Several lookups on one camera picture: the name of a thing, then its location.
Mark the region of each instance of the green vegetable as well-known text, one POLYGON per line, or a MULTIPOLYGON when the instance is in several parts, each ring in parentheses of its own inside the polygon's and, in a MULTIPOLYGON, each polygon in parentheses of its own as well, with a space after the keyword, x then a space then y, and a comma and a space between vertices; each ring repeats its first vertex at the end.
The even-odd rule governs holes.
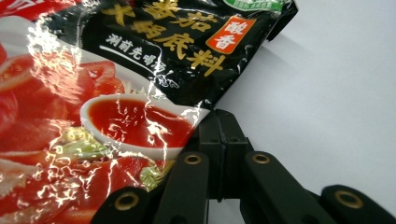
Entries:
POLYGON ((100 161, 112 157, 111 150, 98 142, 83 127, 66 129, 55 149, 60 154, 77 156, 80 161, 100 161))

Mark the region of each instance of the brass insert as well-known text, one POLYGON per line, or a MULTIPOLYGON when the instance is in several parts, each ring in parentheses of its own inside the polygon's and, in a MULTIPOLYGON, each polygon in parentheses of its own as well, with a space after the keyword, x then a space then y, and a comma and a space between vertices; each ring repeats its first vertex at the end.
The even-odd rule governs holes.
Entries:
POLYGON ((254 156, 253 156, 253 160, 254 160, 255 162, 257 162, 257 163, 260 163, 260 164, 265 164, 265 163, 270 162, 270 158, 267 157, 267 156, 265 156, 265 155, 263 155, 263 154, 256 154, 256 155, 254 155, 254 156))
POLYGON ((135 207, 139 203, 139 196, 134 192, 125 192, 114 203, 114 206, 119 211, 126 211, 135 207))
POLYGON ((190 165, 195 165, 201 162, 201 157, 197 156, 197 155, 190 155, 187 156, 186 158, 184 158, 184 162, 186 162, 187 164, 190 165))
POLYGON ((363 201, 354 193, 351 193, 346 190, 337 190, 334 193, 334 195, 335 195, 335 199, 339 203, 345 205, 346 207, 356 208, 356 209, 363 207, 363 201))

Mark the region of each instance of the plastic package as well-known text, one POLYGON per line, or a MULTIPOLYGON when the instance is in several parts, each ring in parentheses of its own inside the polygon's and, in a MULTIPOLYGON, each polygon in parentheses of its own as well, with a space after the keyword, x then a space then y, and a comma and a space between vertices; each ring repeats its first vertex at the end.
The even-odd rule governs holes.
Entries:
POLYGON ((111 192, 155 189, 296 12, 288 0, 0 2, 0 223, 89 223, 111 192))

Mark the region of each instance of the product label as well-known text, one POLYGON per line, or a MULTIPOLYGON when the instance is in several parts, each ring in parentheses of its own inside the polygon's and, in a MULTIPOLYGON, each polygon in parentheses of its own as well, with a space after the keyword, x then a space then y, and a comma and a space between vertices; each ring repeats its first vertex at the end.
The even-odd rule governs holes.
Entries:
POLYGON ((224 0, 230 7, 242 11, 263 10, 281 12, 282 7, 290 0, 224 0))
POLYGON ((231 54, 255 21, 231 17, 206 44, 217 52, 231 54))

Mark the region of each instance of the white surface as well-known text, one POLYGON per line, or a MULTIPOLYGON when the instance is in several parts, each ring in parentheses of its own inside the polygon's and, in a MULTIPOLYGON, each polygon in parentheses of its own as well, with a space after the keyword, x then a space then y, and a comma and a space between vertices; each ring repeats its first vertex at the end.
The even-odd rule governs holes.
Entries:
MULTIPOLYGON (((296 2, 217 108, 306 189, 346 185, 396 217, 396 2, 296 2)), ((209 223, 243 223, 238 201, 211 203, 209 223)))

